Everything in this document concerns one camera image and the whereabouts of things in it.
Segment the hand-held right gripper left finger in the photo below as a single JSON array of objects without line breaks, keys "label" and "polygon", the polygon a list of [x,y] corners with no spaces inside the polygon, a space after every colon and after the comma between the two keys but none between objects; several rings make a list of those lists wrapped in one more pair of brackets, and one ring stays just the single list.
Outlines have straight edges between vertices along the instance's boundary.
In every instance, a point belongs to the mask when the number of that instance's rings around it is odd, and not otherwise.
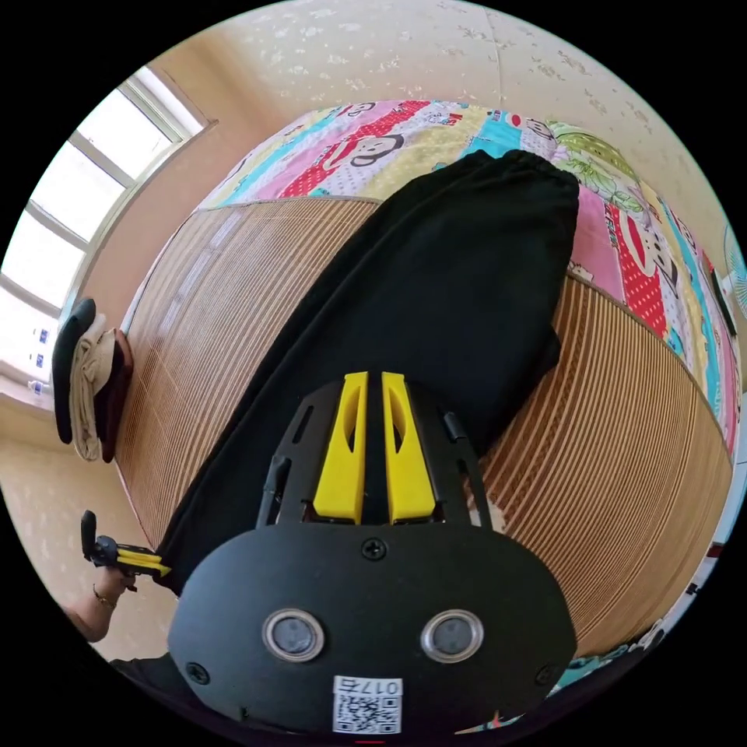
[{"label": "hand-held right gripper left finger", "polygon": [[313,500],[314,511],[322,519],[362,521],[367,391],[367,372],[345,376]]}]

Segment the person's left hand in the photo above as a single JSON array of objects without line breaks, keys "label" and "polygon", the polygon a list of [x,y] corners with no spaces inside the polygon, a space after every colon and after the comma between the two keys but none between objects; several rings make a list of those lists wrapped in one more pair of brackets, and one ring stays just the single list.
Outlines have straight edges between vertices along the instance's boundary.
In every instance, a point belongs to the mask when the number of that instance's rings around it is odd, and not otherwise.
[{"label": "person's left hand", "polygon": [[102,567],[97,572],[93,588],[108,605],[116,606],[120,597],[134,584],[135,578],[131,574],[114,567]]}]

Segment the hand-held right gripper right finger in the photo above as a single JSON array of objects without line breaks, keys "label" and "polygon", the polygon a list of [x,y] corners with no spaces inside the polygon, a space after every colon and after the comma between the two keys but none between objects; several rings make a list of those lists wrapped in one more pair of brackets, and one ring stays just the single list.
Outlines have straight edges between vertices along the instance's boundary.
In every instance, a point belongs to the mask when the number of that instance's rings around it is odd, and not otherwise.
[{"label": "hand-held right gripper right finger", "polygon": [[428,520],[436,500],[403,375],[382,373],[382,403],[389,520]]}]

